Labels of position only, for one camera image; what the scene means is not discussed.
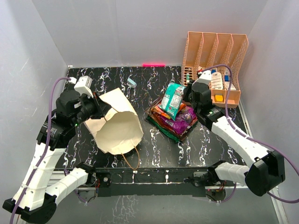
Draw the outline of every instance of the purple snack bag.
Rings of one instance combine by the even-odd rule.
[[[175,133],[181,135],[196,118],[193,108],[185,106],[176,116],[176,120],[160,116],[164,125],[171,126]]]

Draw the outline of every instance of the pink light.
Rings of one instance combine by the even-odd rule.
[[[164,67],[165,64],[163,63],[143,63],[143,67]]]

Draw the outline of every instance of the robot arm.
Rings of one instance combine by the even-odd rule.
[[[100,119],[111,109],[97,93],[90,91],[91,82],[90,77],[81,77],[74,87],[75,91],[61,93],[56,100],[57,108],[52,111],[50,144],[44,159],[37,167],[36,164],[46,147],[48,118],[37,136],[35,154],[22,185],[14,197],[7,199],[3,204],[4,209],[13,212],[16,202],[22,197],[16,214],[21,214],[21,219],[29,223],[48,222],[57,205],[69,193],[84,183],[92,183],[95,168],[80,163],[65,178],[47,187],[60,156],[76,134],[75,127],[88,119]],[[35,173],[26,186],[34,169]]]
[[[246,166],[219,161],[209,167],[203,179],[209,183],[219,180],[238,182],[262,196],[285,180],[284,158],[242,137],[236,130],[244,132],[236,125],[235,129],[232,128],[224,111],[212,103],[209,89],[211,77],[211,71],[207,70],[197,80],[190,81],[184,89],[183,100],[191,103],[199,122],[223,138],[245,160]]]

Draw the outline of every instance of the yellow sponge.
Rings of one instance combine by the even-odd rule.
[[[222,95],[215,95],[215,102],[223,102],[223,96]]]

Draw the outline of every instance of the gray floor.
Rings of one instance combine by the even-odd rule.
[[[216,205],[206,200],[190,196],[114,196],[97,198],[85,206],[70,194],[48,224],[278,224],[268,195],[257,197],[248,189],[238,189],[226,203]]]

